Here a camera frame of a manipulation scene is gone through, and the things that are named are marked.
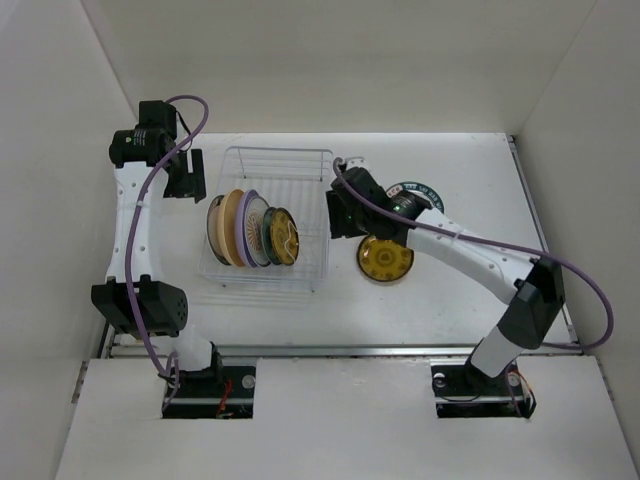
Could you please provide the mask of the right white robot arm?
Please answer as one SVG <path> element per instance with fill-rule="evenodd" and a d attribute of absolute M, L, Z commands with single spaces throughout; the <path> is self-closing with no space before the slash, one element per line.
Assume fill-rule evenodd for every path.
<path fill-rule="evenodd" d="M 388 195 L 364 166 L 336 158 L 333 168 L 336 178 L 326 194 L 333 238 L 392 241 L 441 261 L 505 304 L 465 362 L 463 381 L 470 391 L 487 393 L 522 352 L 542 345 L 564 305 L 558 262 L 468 234 L 409 190 Z"/>

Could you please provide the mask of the yellow patterned small plate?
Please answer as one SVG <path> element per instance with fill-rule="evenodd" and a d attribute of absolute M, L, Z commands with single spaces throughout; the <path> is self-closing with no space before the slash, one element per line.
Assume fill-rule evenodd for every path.
<path fill-rule="evenodd" d="M 356 262 L 361 273 L 377 283 L 392 283 L 403 279 L 414 263 L 414 252 L 392 240 L 364 237 L 357 248 Z"/>

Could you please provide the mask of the white plate dark lettered rim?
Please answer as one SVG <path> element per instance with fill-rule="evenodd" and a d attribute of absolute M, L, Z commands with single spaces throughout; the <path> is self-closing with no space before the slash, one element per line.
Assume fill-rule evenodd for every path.
<path fill-rule="evenodd" d="M 432 207 L 435 207 L 441 213 L 445 213 L 445 205 L 442 197 L 430 186 L 414 181 L 398 182 L 386 189 L 388 197 L 393 197 L 400 191 L 409 191 L 412 194 L 420 196 L 427 200 Z"/>

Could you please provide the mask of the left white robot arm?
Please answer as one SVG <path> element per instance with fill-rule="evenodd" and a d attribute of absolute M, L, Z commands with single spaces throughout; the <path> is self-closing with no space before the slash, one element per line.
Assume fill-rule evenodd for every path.
<path fill-rule="evenodd" d="M 180 99 L 140 102 L 136 126 L 113 136 L 114 245 L 105 279 L 90 297 L 115 332 L 143 343 L 171 396 L 189 377 L 191 387 L 209 397 L 224 382 L 215 347 L 189 326 L 186 293 L 164 281 L 156 245 L 163 200 L 206 197 L 203 153 L 192 146 L 206 123 L 188 128 L 175 106 Z"/>

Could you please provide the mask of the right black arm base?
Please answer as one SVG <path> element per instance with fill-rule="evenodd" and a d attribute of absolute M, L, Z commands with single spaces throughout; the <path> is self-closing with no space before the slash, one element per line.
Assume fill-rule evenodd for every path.
<path fill-rule="evenodd" d="M 467 365 L 432 365 L 431 386 L 440 419 L 520 418 L 529 420 L 538 402 L 512 362 L 495 378 L 471 373 Z"/>

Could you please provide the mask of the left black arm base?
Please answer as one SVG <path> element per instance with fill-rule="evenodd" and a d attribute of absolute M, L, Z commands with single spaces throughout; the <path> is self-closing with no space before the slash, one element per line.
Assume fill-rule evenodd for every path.
<path fill-rule="evenodd" d="M 257 361 L 224 357 L 217 350 L 211 365 L 198 371 L 175 369 L 167 380 L 161 415 L 163 419 L 252 419 L 257 383 Z"/>

